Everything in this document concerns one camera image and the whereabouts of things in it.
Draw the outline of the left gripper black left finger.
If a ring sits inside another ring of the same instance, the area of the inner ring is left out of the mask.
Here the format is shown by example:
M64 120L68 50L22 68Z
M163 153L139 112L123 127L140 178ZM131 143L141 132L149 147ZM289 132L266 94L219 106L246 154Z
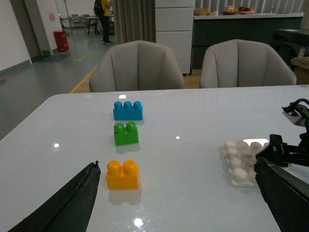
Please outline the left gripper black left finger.
M83 168L11 232L85 232L97 196L98 161Z

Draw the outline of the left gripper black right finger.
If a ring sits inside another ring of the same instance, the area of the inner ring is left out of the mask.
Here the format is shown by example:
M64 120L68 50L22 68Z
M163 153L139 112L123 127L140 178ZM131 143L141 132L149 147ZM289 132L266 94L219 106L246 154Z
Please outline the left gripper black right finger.
M254 165L261 194L282 232L309 230L309 185L263 157Z

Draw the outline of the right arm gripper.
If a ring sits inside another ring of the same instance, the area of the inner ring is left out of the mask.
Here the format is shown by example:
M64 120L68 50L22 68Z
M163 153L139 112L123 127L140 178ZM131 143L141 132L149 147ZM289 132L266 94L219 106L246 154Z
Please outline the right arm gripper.
M280 166L288 167L289 164L298 164L308 167L309 165L309 106L303 105L309 103L307 99L300 98L282 107L283 114L297 126L306 128L306 132L300 134L299 145L288 145L283 142L280 135L271 134L269 144L264 150L256 155L256 158L262 157L268 161Z

